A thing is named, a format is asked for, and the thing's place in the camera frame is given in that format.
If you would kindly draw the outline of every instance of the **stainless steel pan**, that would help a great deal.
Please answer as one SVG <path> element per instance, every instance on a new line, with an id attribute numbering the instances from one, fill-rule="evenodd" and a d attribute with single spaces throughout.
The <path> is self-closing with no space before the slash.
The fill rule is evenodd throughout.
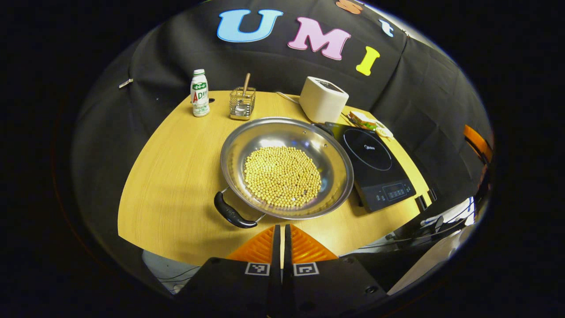
<path id="1" fill-rule="evenodd" d="M 247 122 L 235 129 L 221 149 L 220 164 L 229 187 L 214 197 L 216 209 L 232 224 L 249 228 L 270 214 L 289 220 L 315 218 L 337 209 L 353 187 L 353 167 L 345 150 L 325 126 L 314 126 L 295 119 L 266 117 Z M 245 185 L 244 164 L 249 154 L 261 147 L 295 147 L 304 151 L 320 171 L 318 196 L 302 207 L 280 208 L 255 197 Z M 232 189 L 245 203 L 261 211 L 255 221 L 242 218 L 223 198 Z"/>

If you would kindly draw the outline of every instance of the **white cable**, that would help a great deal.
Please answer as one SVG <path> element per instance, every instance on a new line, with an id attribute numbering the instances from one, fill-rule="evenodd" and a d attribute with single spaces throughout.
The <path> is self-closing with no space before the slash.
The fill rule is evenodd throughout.
<path id="1" fill-rule="evenodd" d="M 289 101 L 291 101 L 291 102 L 293 102 L 293 103 L 300 104 L 299 102 L 295 101 L 294 99 L 288 97 L 287 95 L 285 95 L 285 94 L 283 94 L 283 93 L 281 93 L 281 92 L 275 92 L 275 93 L 279 94 L 279 95 L 282 96 L 283 98 L 286 98 L 287 100 L 289 100 Z"/>

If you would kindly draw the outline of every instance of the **wooden table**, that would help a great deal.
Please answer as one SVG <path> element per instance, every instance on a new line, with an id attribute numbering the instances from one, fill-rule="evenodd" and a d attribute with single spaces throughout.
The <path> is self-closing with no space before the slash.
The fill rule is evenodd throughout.
<path id="1" fill-rule="evenodd" d="M 210 103 L 210 113 L 201 118 L 192 114 L 187 97 L 155 130 L 133 165 L 118 212 L 118 234 L 132 244 L 169 259 L 202 265 L 209 257 L 227 256 L 274 224 L 280 224 L 284 232 L 284 225 L 293 223 L 342 255 L 374 242 L 418 215 L 414 197 L 368 214 L 358 207 L 359 198 L 353 190 L 345 203 L 322 217 L 297 221 L 265 216 L 251 229 L 233 226 L 215 209 L 214 195 L 228 186 L 220 168 L 221 147 L 245 122 L 230 119 L 229 91 L 214 91 L 209 96 L 215 101 Z M 350 110 L 374 118 L 348 106 L 344 113 Z M 257 92 L 251 120 L 270 116 L 309 122 L 299 105 L 275 93 Z M 338 123 L 349 124 L 343 118 Z M 428 186 L 408 154 L 396 140 L 382 140 L 406 171 L 415 197 L 424 195 L 430 204 Z M 224 197 L 248 220 L 261 215 L 232 191 Z"/>

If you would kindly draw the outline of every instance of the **black pan handle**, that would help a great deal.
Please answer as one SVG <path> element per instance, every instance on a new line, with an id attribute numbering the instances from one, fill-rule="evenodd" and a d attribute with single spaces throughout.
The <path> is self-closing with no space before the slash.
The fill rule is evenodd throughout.
<path id="1" fill-rule="evenodd" d="M 231 224 L 241 227 L 242 229 L 249 229 L 250 227 L 257 226 L 256 221 L 249 221 L 240 216 L 240 214 L 229 204 L 224 201 L 223 191 L 219 191 L 214 196 L 214 206 L 226 220 Z"/>
<path id="2" fill-rule="evenodd" d="M 326 126 L 324 124 L 320 124 L 320 123 L 314 123 L 313 125 L 320 128 L 321 130 L 327 132 L 331 137 L 335 138 L 335 136 L 333 135 L 333 131 L 331 129 L 329 129 L 328 126 Z"/>

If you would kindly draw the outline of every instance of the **blue letter u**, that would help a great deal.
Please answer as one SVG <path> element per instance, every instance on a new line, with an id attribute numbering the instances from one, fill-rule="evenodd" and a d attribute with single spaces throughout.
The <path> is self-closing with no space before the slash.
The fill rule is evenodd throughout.
<path id="1" fill-rule="evenodd" d="M 221 21 L 218 26 L 218 37 L 228 42 L 254 42 L 262 40 L 271 34 L 275 20 L 278 16 L 283 15 L 278 10 L 259 10 L 261 23 L 255 32 L 240 32 L 241 21 L 244 15 L 251 13 L 250 10 L 230 10 L 220 14 Z"/>

